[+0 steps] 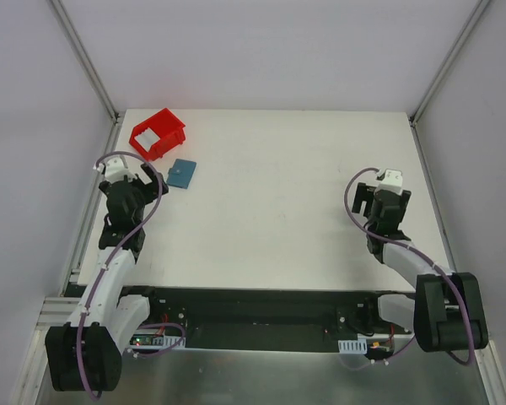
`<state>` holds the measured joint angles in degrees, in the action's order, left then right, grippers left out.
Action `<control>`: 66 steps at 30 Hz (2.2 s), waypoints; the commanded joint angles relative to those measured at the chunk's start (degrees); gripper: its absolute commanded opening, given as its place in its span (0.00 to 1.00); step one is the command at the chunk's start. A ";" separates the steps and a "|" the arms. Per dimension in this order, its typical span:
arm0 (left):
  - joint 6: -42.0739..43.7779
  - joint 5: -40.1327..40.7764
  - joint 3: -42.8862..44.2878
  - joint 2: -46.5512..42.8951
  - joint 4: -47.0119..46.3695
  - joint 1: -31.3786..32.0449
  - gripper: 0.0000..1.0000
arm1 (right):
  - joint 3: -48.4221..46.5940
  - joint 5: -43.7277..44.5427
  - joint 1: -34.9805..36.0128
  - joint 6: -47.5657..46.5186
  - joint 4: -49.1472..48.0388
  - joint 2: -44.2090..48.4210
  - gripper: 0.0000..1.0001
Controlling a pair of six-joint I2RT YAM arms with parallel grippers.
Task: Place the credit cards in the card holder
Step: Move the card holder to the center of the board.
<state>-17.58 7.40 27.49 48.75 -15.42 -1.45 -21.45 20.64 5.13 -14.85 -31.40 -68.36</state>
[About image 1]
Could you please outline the blue leather card holder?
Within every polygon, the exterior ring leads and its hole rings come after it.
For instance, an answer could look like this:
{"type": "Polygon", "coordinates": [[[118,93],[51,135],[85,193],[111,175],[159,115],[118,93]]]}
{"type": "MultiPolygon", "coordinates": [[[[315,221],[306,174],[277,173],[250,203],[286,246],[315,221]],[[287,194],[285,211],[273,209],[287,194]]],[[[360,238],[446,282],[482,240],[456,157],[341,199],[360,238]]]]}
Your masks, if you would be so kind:
{"type": "Polygon", "coordinates": [[[195,173],[196,162],[186,159],[176,159],[168,171],[168,186],[187,189],[195,173]]]}

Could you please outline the red plastic bin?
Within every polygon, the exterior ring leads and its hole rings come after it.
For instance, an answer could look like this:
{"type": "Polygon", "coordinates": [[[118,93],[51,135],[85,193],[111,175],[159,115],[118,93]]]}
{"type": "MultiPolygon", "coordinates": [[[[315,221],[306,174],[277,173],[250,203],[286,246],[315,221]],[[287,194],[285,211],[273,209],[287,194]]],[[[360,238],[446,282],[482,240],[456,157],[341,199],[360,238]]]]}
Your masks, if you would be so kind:
{"type": "Polygon", "coordinates": [[[164,108],[132,129],[129,144],[146,160],[155,161],[185,142],[185,127],[171,110],[164,108]]]}

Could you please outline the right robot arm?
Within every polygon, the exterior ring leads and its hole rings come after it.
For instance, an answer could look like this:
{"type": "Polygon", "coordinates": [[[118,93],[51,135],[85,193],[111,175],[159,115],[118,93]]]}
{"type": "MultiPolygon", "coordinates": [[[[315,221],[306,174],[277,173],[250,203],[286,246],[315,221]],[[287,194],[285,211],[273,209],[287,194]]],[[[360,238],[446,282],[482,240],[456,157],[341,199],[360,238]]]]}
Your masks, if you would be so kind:
{"type": "Polygon", "coordinates": [[[361,213],[366,218],[355,224],[366,234],[369,253],[415,289],[411,327],[419,347],[427,353],[466,349],[473,354],[489,343],[478,280],[471,273],[443,269],[399,229],[411,195],[359,182],[346,210],[350,217],[361,213]]]}

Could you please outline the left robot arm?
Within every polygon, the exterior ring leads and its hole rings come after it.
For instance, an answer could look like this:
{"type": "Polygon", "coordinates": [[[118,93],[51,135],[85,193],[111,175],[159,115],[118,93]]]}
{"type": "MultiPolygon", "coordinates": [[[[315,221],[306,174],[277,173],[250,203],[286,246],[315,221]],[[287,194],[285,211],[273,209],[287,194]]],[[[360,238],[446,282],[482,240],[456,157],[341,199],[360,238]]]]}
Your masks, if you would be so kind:
{"type": "Polygon", "coordinates": [[[137,264],[145,239],[144,224],[169,190],[149,163],[141,165],[145,183],[126,163],[104,163],[99,189],[107,214],[98,242],[96,270],[65,323],[50,327],[45,339],[51,383],[58,392],[85,391],[95,397],[117,387],[122,355],[139,326],[155,327],[161,318],[158,304],[140,294],[122,295],[127,275],[137,264]]]}

